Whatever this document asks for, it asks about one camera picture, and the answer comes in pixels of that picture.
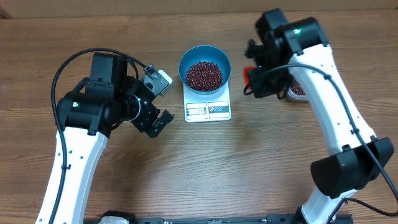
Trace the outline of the orange measuring scoop blue handle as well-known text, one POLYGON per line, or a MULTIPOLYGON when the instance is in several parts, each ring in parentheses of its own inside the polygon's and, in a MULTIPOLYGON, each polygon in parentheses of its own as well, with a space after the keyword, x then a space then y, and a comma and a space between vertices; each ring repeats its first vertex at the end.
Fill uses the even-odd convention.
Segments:
POLYGON ((253 67, 253 66, 244 67, 244 69, 243 69, 243 79, 244 79, 244 83, 245 83, 246 85, 249 83, 248 73, 249 73, 251 70, 254 70, 254 69, 255 69, 255 67, 253 67))

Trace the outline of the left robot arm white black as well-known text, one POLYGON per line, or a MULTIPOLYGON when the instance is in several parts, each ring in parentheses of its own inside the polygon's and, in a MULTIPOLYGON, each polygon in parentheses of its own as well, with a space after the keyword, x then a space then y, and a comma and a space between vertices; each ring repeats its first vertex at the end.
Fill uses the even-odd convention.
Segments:
POLYGON ((83 223, 96 166, 111 132, 127 121, 157 137, 174 116, 152 102, 173 84, 163 70, 113 49, 82 50, 62 63, 50 94, 57 126, 55 157, 37 223, 83 223), (63 69, 87 53, 93 54, 90 76, 56 100, 63 69))

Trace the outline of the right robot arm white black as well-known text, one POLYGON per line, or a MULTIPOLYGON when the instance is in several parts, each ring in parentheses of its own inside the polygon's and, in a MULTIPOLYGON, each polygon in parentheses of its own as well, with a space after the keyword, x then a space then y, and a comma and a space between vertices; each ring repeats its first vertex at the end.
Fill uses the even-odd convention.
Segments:
POLYGON ((315 189, 292 223, 340 223, 340 208, 379 175, 394 152, 365 122, 336 67, 328 37, 308 17, 289 22, 280 9, 266 11, 255 25, 260 44, 245 53, 255 67, 244 73, 245 95, 283 99, 298 82, 322 128, 328 157, 311 164, 315 189))

